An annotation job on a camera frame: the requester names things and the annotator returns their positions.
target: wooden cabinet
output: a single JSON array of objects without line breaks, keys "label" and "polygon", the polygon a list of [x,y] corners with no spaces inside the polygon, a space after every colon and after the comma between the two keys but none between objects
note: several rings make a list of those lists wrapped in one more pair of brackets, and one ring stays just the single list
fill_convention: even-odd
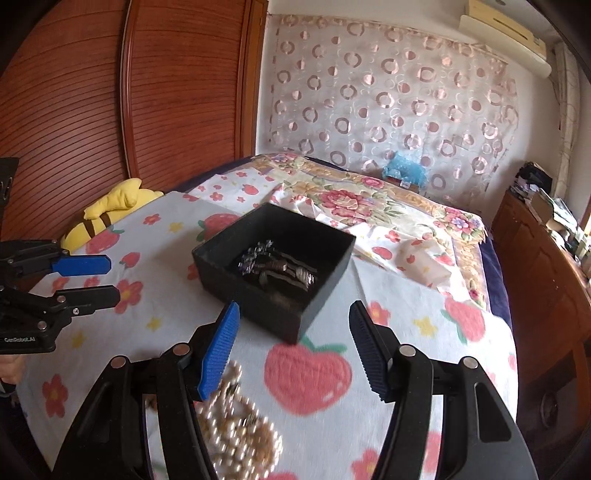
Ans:
[{"label": "wooden cabinet", "polygon": [[[559,446],[566,453],[590,419],[591,300],[587,279],[526,205],[509,193],[495,217],[492,234],[509,295],[517,348],[517,422],[538,469],[548,473],[562,457],[548,459]],[[548,394],[566,398],[564,405],[568,405],[558,405],[556,424],[551,426],[540,422],[542,398]]]}]

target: bed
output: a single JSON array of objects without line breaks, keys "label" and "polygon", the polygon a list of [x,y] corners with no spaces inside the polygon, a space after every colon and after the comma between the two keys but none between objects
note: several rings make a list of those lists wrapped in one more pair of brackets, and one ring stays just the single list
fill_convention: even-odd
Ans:
[{"label": "bed", "polygon": [[[369,389],[348,331],[348,308],[357,299],[374,322],[388,325],[401,342],[432,358],[477,358],[515,417],[515,345],[507,322],[490,312],[495,301],[488,294],[486,255],[480,253],[486,239],[481,220],[303,157],[259,155],[189,192],[170,192],[97,235],[79,253],[90,248],[109,255],[109,274],[48,275],[35,287],[34,293],[49,296],[61,288],[114,284],[122,297],[112,310],[76,319],[59,336],[54,353],[31,357],[18,387],[50,466],[77,409],[113,356],[132,361],[158,356],[216,318],[222,304],[201,287],[191,250],[263,202],[357,236],[341,282],[302,344],[282,344],[243,320],[230,356],[242,365],[243,394],[283,438],[277,479],[371,477],[392,405],[380,403]],[[147,424],[152,464],[162,480],[156,413],[148,415]],[[436,397],[424,479],[434,476],[440,432]]]}]

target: curtain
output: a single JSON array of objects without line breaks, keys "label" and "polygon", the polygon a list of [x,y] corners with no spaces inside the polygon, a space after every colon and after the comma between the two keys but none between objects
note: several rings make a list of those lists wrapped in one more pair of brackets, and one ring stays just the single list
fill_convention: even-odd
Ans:
[{"label": "curtain", "polygon": [[424,195],[480,209],[518,124],[503,60],[379,22],[272,15],[268,32],[264,151],[376,176],[398,153],[424,173]]},{"label": "curtain", "polygon": [[579,131],[581,91],[579,66],[576,58],[563,41],[554,46],[558,74],[558,103],[560,104],[560,151],[558,177],[553,196],[564,198],[569,185],[570,156]]}]

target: yellow star print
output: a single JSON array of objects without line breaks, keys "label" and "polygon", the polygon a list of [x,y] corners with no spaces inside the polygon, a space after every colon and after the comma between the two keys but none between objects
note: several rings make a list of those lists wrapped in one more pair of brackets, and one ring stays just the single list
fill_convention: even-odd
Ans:
[{"label": "yellow star print", "polygon": [[172,222],[168,226],[168,231],[170,231],[172,233],[180,232],[182,229],[183,229],[183,223],[182,222]]},{"label": "yellow star print", "polygon": [[421,320],[413,320],[413,323],[421,330],[421,335],[434,338],[437,333],[437,327],[431,323],[429,317],[423,317]]},{"label": "yellow star print", "polygon": [[85,341],[86,336],[84,335],[84,332],[80,330],[72,337],[72,348],[80,348]]},{"label": "yellow star print", "polygon": [[158,317],[152,317],[152,319],[146,324],[146,328],[155,332],[162,326],[162,319]]}]

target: open box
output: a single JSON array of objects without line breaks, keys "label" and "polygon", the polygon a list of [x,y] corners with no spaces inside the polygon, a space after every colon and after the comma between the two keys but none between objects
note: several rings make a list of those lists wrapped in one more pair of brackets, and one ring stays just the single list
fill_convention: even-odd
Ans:
[{"label": "open box", "polygon": [[[318,270],[309,293],[292,301],[273,298],[238,271],[242,254],[272,240],[280,251]],[[265,203],[193,250],[203,287],[221,301],[234,300],[251,321],[288,343],[297,343],[345,272],[355,237]]]}]

